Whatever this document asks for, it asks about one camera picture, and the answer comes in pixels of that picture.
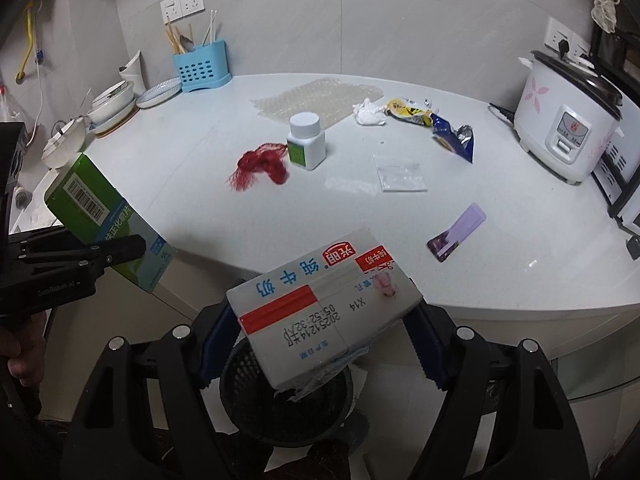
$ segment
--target green box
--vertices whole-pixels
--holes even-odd
[[[174,257],[174,248],[136,213],[84,153],[60,170],[45,193],[45,203],[82,243],[142,236],[145,254],[113,267],[142,290],[154,290]]]

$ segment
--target purple package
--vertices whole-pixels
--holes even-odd
[[[438,261],[443,262],[485,220],[484,211],[473,202],[447,231],[429,240],[427,247]]]

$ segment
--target barcode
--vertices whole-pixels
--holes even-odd
[[[64,186],[68,195],[87,213],[89,218],[98,225],[102,225],[102,222],[109,214],[108,209],[104,206],[100,200],[85,186],[84,182],[80,178],[73,174],[69,180],[66,181]]]

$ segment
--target blue snack wrapper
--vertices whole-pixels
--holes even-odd
[[[460,126],[457,130],[452,130],[449,121],[444,120],[436,114],[431,114],[433,121],[433,136],[447,148],[450,152],[473,163],[474,161],[474,133],[471,126]]]

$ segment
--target wall socket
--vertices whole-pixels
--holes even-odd
[[[180,0],[180,6],[182,7],[182,15],[189,16],[194,12],[200,12],[204,10],[203,0]]]
[[[549,17],[548,22],[546,22],[546,34],[545,34],[546,46],[548,46],[549,48],[552,48],[556,52],[559,52],[560,48],[558,47],[558,44],[562,40],[566,40],[567,43],[571,44],[571,40],[573,36],[574,36],[574,32],[569,27],[565,27],[558,20],[555,20],[554,18]]]
[[[580,36],[578,36],[575,32],[571,37],[571,42],[569,43],[569,58],[577,59],[582,54],[585,56],[589,55],[589,43],[584,41]]]
[[[165,25],[182,17],[180,0],[162,0],[160,2],[160,10],[162,11],[162,20]]]
[[[160,11],[165,25],[201,10],[204,10],[204,0],[162,0],[160,2]]]

